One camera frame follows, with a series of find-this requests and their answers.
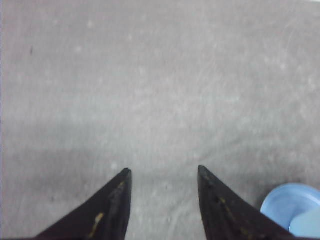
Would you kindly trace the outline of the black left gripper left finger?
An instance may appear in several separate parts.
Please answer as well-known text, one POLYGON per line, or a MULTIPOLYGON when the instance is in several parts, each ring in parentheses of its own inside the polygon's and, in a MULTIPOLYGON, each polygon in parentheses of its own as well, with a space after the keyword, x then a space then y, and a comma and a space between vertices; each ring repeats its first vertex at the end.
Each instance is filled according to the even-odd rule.
POLYGON ((124 240, 131 214, 132 171, 111 181, 52 226, 37 240, 124 240))

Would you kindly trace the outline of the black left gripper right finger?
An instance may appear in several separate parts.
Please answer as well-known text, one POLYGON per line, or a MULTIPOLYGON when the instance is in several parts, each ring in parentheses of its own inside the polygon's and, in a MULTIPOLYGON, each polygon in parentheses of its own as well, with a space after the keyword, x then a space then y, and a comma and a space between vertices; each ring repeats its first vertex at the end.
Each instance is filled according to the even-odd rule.
POLYGON ((208 240, 295 239, 203 165, 198 167, 197 183, 201 218, 208 240))

